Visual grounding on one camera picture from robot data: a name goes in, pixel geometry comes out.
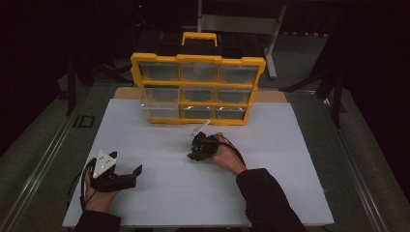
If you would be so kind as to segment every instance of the cable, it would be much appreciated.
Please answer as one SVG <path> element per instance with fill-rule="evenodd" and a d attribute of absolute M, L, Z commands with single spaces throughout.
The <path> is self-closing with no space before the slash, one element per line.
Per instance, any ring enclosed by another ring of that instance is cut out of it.
<path fill-rule="evenodd" d="M 88 199 L 85 201 L 85 204 L 87 204 L 87 203 L 91 200 L 91 198 L 93 198 L 93 196 L 94 196 L 96 193 L 97 193 L 97 190 L 94 190 L 94 192 L 93 192 L 93 194 L 90 196 L 90 198 L 88 198 Z"/>
<path fill-rule="evenodd" d="M 236 156 L 239 158 L 239 160 L 241 160 L 241 162 L 244 164 L 244 166 L 247 166 L 245 164 L 244 158 L 242 157 L 241 153 L 239 152 L 238 149 L 235 148 L 235 146 L 232 144 L 232 142 L 229 141 L 229 139 L 227 139 L 226 137 L 219 135 L 219 134 L 214 134 L 214 136 L 219 136 L 224 138 L 228 143 L 225 142 L 220 142 L 220 141 L 214 141 L 214 140 L 203 140 L 202 142 L 208 142 L 208 143 L 216 143 L 219 145 L 224 145 L 230 149 L 232 149 L 234 151 L 234 153 L 236 154 Z"/>
<path fill-rule="evenodd" d="M 70 203 L 72 201 L 72 192 L 73 192 L 74 184 L 78 181 L 79 177 L 81 176 L 81 173 L 82 172 L 79 172 L 78 174 L 76 174 L 75 178 L 73 179 L 72 183 L 70 184 L 70 188 L 69 188 L 69 191 L 67 192 L 67 198 L 66 198 L 67 209 L 69 209 Z"/>
<path fill-rule="evenodd" d="M 87 163 L 87 165 L 85 165 L 85 168 L 84 168 L 84 170 L 82 171 L 82 175 L 81 175 L 81 195 L 80 195 L 80 197 L 79 197 L 79 202 L 80 202 L 80 204 L 81 204 L 81 209 L 82 209 L 82 211 L 85 210 L 85 204 L 91 199 L 91 197 L 90 197 L 90 199 L 88 199 L 87 202 L 85 201 L 85 196 L 84 196 L 85 175 L 87 174 L 88 168 L 93 167 L 93 166 L 96 164 L 96 162 L 97 162 L 97 159 L 95 159 L 95 158 L 91 159 L 91 160 Z"/>

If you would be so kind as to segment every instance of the hand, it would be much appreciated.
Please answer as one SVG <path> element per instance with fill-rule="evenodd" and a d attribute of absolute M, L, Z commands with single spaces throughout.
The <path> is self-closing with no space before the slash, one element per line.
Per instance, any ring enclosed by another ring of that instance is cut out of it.
<path fill-rule="evenodd" d="M 215 134 L 215 137 L 219 142 L 228 143 L 221 132 Z M 247 170 L 235 152 L 228 146 L 220 145 L 215 154 L 213 154 L 209 161 L 215 163 L 219 167 L 232 172 L 235 176 L 238 176 L 241 172 Z"/>
<path fill-rule="evenodd" d="M 115 196 L 120 191 L 112 192 L 99 192 L 91 187 L 91 168 L 87 169 L 85 175 L 85 201 L 88 202 L 85 204 L 86 211 L 97 211 L 102 213 L 108 213 L 111 203 L 114 200 Z"/>

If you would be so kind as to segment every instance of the white board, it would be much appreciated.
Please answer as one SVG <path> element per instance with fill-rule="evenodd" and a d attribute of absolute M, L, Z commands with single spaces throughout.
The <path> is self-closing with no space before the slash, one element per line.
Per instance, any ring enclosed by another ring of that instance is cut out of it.
<path fill-rule="evenodd" d="M 136 188 L 121 191 L 111 207 L 122 226 L 250 226 L 235 177 L 187 157 L 187 136 L 196 126 L 149 124 L 138 100 L 110 101 L 89 159 L 99 150 L 117 151 L 118 175 L 143 164 Z M 278 180 L 302 223 L 334 223 L 290 103 L 256 102 L 247 125 L 204 129 L 207 135 L 219 131 L 241 152 L 247 168 L 267 168 Z M 78 222 L 79 190 L 63 226 Z"/>

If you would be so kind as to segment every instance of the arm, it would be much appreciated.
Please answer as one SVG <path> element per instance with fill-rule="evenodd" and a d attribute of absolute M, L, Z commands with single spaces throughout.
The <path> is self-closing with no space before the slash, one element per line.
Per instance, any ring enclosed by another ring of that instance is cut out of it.
<path fill-rule="evenodd" d="M 255 231 L 306 231 L 279 183 L 266 169 L 244 171 L 236 183 L 247 201 L 247 216 Z"/>
<path fill-rule="evenodd" d="M 220 142 L 226 142 L 221 133 L 216 136 Z M 209 160 L 237 177 L 236 183 L 247 201 L 247 216 L 255 231 L 306 231 L 277 180 L 266 169 L 247 170 L 232 149 L 223 145 Z"/>
<path fill-rule="evenodd" d="M 85 211 L 75 227 L 75 232 L 112 232 L 119 231 L 121 218 L 108 213 L 111 203 L 119 191 L 99 192 L 90 186 L 91 171 L 85 176 L 85 195 L 88 199 Z"/>

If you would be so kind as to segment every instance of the plastic drawer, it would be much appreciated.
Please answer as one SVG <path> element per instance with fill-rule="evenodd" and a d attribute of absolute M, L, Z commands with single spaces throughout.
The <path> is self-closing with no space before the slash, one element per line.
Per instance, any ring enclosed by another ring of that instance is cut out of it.
<path fill-rule="evenodd" d="M 183 86 L 182 96 L 186 102 L 213 102 L 215 88 L 212 87 L 193 87 Z"/>
<path fill-rule="evenodd" d="M 141 94 L 141 101 L 144 103 L 150 102 L 172 102 L 178 103 L 179 90 L 177 88 L 144 88 Z"/>
<path fill-rule="evenodd" d="M 178 104 L 142 104 L 142 113 L 147 119 L 163 118 L 175 119 L 179 118 Z"/>
<path fill-rule="evenodd" d="M 142 78 L 152 80 L 178 80 L 178 64 L 166 62 L 138 62 Z"/>
<path fill-rule="evenodd" d="M 220 82 L 252 84 L 258 71 L 258 66 L 221 65 Z"/>
<path fill-rule="evenodd" d="M 216 119 L 243 119 L 246 107 L 217 107 L 215 110 Z"/>
<path fill-rule="evenodd" d="M 244 88 L 219 88 L 217 93 L 218 102 L 247 103 L 251 89 Z"/>
<path fill-rule="evenodd" d="M 186 81 L 216 81 L 218 65 L 211 63 L 182 63 L 181 76 Z"/>
<path fill-rule="evenodd" d="M 210 119 L 213 107 L 208 106 L 184 106 L 184 115 L 191 119 Z"/>

